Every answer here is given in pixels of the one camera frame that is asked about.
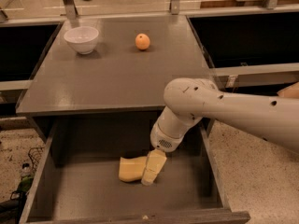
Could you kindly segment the white gripper with vent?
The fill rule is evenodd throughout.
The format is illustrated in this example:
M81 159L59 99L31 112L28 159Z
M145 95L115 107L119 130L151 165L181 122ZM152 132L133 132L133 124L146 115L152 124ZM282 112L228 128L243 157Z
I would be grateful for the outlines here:
M146 166L141 178L145 186L153 184L158 174L164 167L167 157L165 152L173 152L177 149L184 137L184 131L179 126L171 123L156 122L150 132L150 142L154 149L149 152Z

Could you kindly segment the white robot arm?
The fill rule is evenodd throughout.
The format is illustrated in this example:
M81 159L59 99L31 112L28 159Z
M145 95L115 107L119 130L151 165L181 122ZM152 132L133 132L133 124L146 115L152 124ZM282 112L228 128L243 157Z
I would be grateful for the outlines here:
M208 79L177 78L164 89L165 108L150 133L141 183L151 185L187 131L201 119L216 119L243 132L299 151L299 100L220 91Z

